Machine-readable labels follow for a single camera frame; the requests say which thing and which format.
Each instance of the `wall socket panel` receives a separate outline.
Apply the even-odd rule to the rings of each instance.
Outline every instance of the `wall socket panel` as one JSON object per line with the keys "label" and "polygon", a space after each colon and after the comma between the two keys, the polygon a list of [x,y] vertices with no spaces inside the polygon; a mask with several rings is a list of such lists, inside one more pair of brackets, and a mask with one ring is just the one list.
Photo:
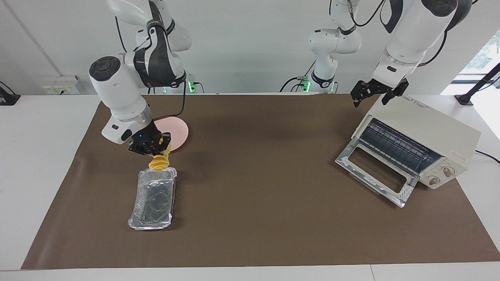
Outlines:
{"label": "wall socket panel", "polygon": [[76,76],[45,78],[42,83],[47,95],[81,95],[85,88]]}

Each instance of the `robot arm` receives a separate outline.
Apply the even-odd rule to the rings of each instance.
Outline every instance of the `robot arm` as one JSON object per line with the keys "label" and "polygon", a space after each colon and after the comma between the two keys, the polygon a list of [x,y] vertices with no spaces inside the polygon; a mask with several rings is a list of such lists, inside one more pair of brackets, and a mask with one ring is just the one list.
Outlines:
{"label": "robot arm", "polygon": [[191,37],[177,26],[166,9],[165,0],[107,0],[113,13],[122,21],[141,26],[147,32],[146,47],[95,61],[89,70],[90,80],[111,118],[102,130],[108,140],[123,144],[129,138],[129,150],[142,155],[164,151],[170,134],[155,126],[151,110],[139,88],[165,87],[185,82],[181,59],[172,53],[169,36],[177,32],[177,49],[189,49]]}
{"label": "robot arm", "polygon": [[[402,0],[391,0],[395,2],[402,4]],[[354,105],[375,94],[385,94],[384,105],[401,96],[409,85],[406,77],[441,35],[465,18],[471,5],[472,0],[414,0],[402,11],[371,80],[358,81],[351,91]]]}
{"label": "robot arm", "polygon": [[[352,12],[356,15],[360,0],[352,1]],[[333,86],[338,62],[332,58],[333,54],[356,53],[362,38],[349,14],[347,0],[335,0],[331,5],[333,22],[337,29],[318,29],[309,37],[309,48],[316,55],[316,64],[309,74],[311,92],[326,93]]]}

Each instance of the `brown tabletop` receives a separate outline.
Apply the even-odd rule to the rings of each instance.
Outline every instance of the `brown tabletop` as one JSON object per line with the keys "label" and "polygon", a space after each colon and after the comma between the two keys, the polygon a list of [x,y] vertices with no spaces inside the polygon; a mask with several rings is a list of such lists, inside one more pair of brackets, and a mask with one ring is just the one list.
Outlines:
{"label": "brown tabletop", "polygon": [[[181,105],[180,96],[146,100],[156,115]],[[127,226],[151,157],[101,136],[110,116],[101,104],[22,268],[500,261],[456,180],[419,185],[401,209],[334,163],[374,101],[189,96],[189,138],[170,157],[174,217],[160,231]]]}

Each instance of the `black power cord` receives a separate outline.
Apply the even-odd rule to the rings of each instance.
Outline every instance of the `black power cord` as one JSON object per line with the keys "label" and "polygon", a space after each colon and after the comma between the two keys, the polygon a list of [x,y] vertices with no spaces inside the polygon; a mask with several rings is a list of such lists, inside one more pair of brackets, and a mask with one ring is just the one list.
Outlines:
{"label": "black power cord", "polygon": [[307,70],[307,72],[304,74],[305,77],[308,76],[309,72],[311,71],[311,69],[313,69],[313,66],[316,64],[316,60],[313,61],[313,63],[311,64],[311,67],[309,67],[309,69]]}
{"label": "black power cord", "polygon": [[349,9],[349,14],[350,14],[350,18],[352,19],[352,22],[354,23],[355,26],[357,27],[364,27],[366,25],[368,25],[375,17],[375,15],[377,14],[377,12],[380,10],[380,8],[384,5],[384,3],[386,2],[386,0],[382,0],[380,1],[380,3],[378,4],[378,7],[376,8],[376,10],[373,12],[373,14],[371,15],[371,17],[363,24],[359,24],[356,22],[356,20],[354,19],[354,12],[353,12],[353,3],[351,2],[351,0],[347,0],[347,7]]}
{"label": "black power cord", "polygon": [[297,89],[295,89],[295,93],[296,93],[300,89],[301,86],[304,86],[304,84],[298,83],[297,85],[291,87],[290,92],[293,92],[295,87],[297,87]]}
{"label": "black power cord", "polygon": [[441,51],[443,50],[443,47],[445,46],[445,43],[446,43],[446,38],[448,37],[448,31],[445,30],[444,31],[444,35],[442,37],[442,43],[441,43],[441,46],[439,47],[439,49],[437,50],[436,54],[431,58],[429,59],[427,62],[423,62],[421,64],[419,64],[417,67],[424,67],[428,64],[430,64],[432,61],[434,61],[438,56],[439,54],[441,53]]}
{"label": "black power cord", "polygon": [[167,118],[167,117],[177,117],[179,115],[181,115],[183,112],[184,112],[184,108],[186,106],[186,87],[187,87],[187,82],[186,80],[184,80],[183,82],[181,83],[184,83],[184,93],[182,94],[182,108],[180,109],[179,113],[177,114],[173,114],[173,115],[163,115],[163,116],[160,116],[160,117],[156,117],[153,119],[153,121],[157,121],[157,120],[160,120],[160,119],[163,119],[163,118]]}
{"label": "black power cord", "polygon": [[201,89],[203,90],[203,94],[205,94],[205,88],[203,87],[203,84],[200,82],[194,82],[193,85],[200,85]]}
{"label": "black power cord", "polygon": [[337,94],[337,91],[339,90],[339,82],[335,82],[337,84],[337,87],[335,88],[335,94]]}
{"label": "black power cord", "polygon": [[484,155],[484,156],[486,156],[486,157],[489,157],[489,158],[491,158],[491,159],[495,160],[498,164],[500,164],[500,160],[498,160],[497,158],[495,158],[495,157],[493,157],[493,156],[491,156],[491,155],[489,155],[489,154],[487,154],[487,153],[484,153],[484,152],[479,151],[479,150],[476,150],[475,152],[476,152],[476,153],[479,153],[479,154],[481,154],[481,155]]}
{"label": "black power cord", "polygon": [[283,87],[281,87],[281,89],[279,90],[279,92],[283,92],[283,89],[290,83],[292,82],[293,80],[301,80],[299,77],[293,77],[293,78],[290,78],[288,81],[285,82],[285,84],[283,85]]}
{"label": "black power cord", "polygon": [[118,23],[118,18],[115,16],[114,20],[116,21],[116,29],[118,30],[118,36],[120,37],[121,46],[123,47],[123,50],[126,53],[127,49],[125,48],[124,40],[122,38],[122,32],[120,31],[120,24]]}
{"label": "black power cord", "polygon": [[486,87],[484,87],[484,88],[482,88],[482,89],[480,89],[480,90],[477,90],[477,91],[478,91],[478,92],[481,92],[482,90],[486,90],[486,89],[488,89],[488,88],[489,88],[489,87],[491,87],[493,84],[495,84],[495,83],[496,83],[499,79],[500,79],[500,76],[499,76],[497,79],[495,79],[495,81],[493,81],[493,82],[492,82],[491,84],[489,84],[488,86],[486,86]]}

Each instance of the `black cable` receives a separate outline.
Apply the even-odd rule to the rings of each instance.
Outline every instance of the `black cable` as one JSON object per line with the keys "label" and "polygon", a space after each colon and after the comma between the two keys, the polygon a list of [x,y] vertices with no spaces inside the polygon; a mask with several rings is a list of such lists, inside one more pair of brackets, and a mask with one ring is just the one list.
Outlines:
{"label": "black cable", "polygon": [[500,160],[498,160],[497,158],[495,158],[495,157],[493,157],[493,156],[491,156],[491,155],[489,155],[489,154],[487,154],[487,153],[484,153],[484,152],[479,151],[479,150],[476,150],[475,152],[476,152],[476,153],[479,153],[479,154],[482,154],[482,155],[484,155],[484,156],[486,156],[486,157],[489,157],[489,158],[491,158],[491,159],[495,160],[498,164],[500,164]]}
{"label": "black cable", "polygon": [[142,42],[139,46],[135,47],[135,49],[132,50],[132,52],[135,52],[137,50],[139,50],[139,48],[144,45],[144,43],[146,43],[148,40],[151,40],[151,37],[147,38],[144,42]]}
{"label": "black cable", "polygon": [[181,115],[184,112],[184,107],[186,106],[186,87],[187,87],[186,80],[184,80],[183,83],[184,83],[184,94],[182,94],[182,108],[180,109],[179,113],[174,114],[174,115],[168,115],[168,114],[167,115],[163,115],[163,116],[154,118],[153,121],[157,121],[157,120],[160,120],[160,119],[163,119],[163,118],[166,118],[166,117],[177,117],[177,116]]}
{"label": "black cable", "polygon": [[293,80],[300,80],[299,77],[293,77],[293,78],[290,78],[288,81],[285,82],[285,84],[283,85],[283,87],[281,87],[281,90],[279,90],[279,92],[283,92],[283,89],[290,83],[292,82]]}
{"label": "black cable", "polygon": [[118,18],[115,16],[114,20],[116,21],[116,29],[118,30],[118,36],[120,36],[120,42],[121,46],[123,47],[123,50],[125,53],[127,52],[127,49],[125,48],[124,40],[122,38],[122,32],[120,31],[120,24],[118,23]]}
{"label": "black cable", "polygon": [[205,94],[205,88],[203,87],[203,84],[200,82],[194,82],[193,85],[200,85],[201,89],[203,90],[203,94]]}
{"label": "black cable", "polygon": [[489,84],[488,86],[486,86],[486,87],[484,87],[484,88],[482,88],[482,89],[480,89],[480,90],[477,90],[477,91],[478,91],[478,92],[481,92],[482,90],[486,90],[486,89],[488,89],[488,88],[489,88],[489,87],[491,87],[493,84],[495,84],[495,83],[496,83],[499,79],[500,79],[500,76],[499,76],[497,79],[495,79],[495,81],[493,81],[493,82],[492,82],[491,84]]}
{"label": "black cable", "polygon": [[167,50],[167,52],[171,52],[170,51],[169,34],[167,33],[167,30],[165,29],[165,27],[160,26],[160,28],[161,28],[161,30],[163,30],[163,34],[165,34],[165,41],[166,41],[166,46],[165,47],[166,47],[166,50]]}
{"label": "black cable", "polygon": [[290,92],[293,92],[294,88],[297,87],[297,89],[295,89],[295,93],[296,93],[300,89],[301,86],[304,86],[304,84],[298,83],[297,85],[291,87]]}
{"label": "black cable", "polygon": [[439,54],[440,54],[440,53],[441,53],[441,51],[443,50],[443,47],[445,46],[445,43],[446,43],[446,38],[447,38],[447,37],[448,37],[448,31],[447,31],[447,30],[445,30],[445,31],[444,31],[444,35],[443,35],[443,37],[442,37],[442,43],[441,43],[441,46],[440,46],[440,47],[439,47],[439,49],[437,50],[436,54],[435,54],[435,55],[434,55],[431,59],[429,59],[427,62],[423,62],[423,63],[419,64],[419,65],[417,66],[418,68],[419,68],[419,67],[424,67],[424,66],[426,66],[426,65],[430,64],[433,60],[435,60],[435,59],[439,56]]}
{"label": "black cable", "polygon": [[355,26],[362,28],[362,27],[366,26],[367,24],[369,24],[369,23],[370,23],[370,22],[374,19],[375,15],[376,15],[376,14],[377,14],[377,12],[380,10],[380,8],[382,7],[382,5],[384,5],[384,3],[386,2],[386,0],[382,0],[382,1],[380,1],[380,4],[378,4],[378,7],[377,7],[377,8],[376,8],[376,10],[373,12],[373,14],[371,15],[371,17],[368,19],[368,21],[367,21],[367,22],[365,22],[365,23],[363,23],[363,24],[358,24],[358,23],[356,22],[356,20],[354,19],[354,13],[352,12],[352,5],[353,5],[353,4],[352,4],[351,0],[347,0],[347,2],[348,2],[348,3],[350,4],[350,6],[351,6],[351,9],[349,9],[349,13],[350,13],[350,18],[352,19],[352,22],[354,23],[354,25],[355,25]]}
{"label": "black cable", "polygon": [[382,12],[384,11],[384,7],[385,7],[385,4],[382,6],[382,9],[380,10],[380,12],[378,13],[378,18],[380,19],[380,23],[385,26],[387,25],[386,23],[384,23],[384,20],[382,19]]}
{"label": "black cable", "polygon": [[7,86],[4,82],[0,81],[0,84],[2,84],[2,85],[4,85],[5,87],[7,87],[7,89],[8,89],[9,91],[11,91],[11,92],[12,92],[12,94],[16,95],[16,92],[14,92],[14,91],[11,89],[11,87]]}
{"label": "black cable", "polygon": [[307,72],[304,74],[305,77],[307,77],[307,75],[309,74],[309,72],[311,71],[311,69],[313,69],[313,66],[315,65],[316,63],[316,60],[314,60],[314,62],[311,64],[311,67],[309,67],[309,69],[307,70]]}

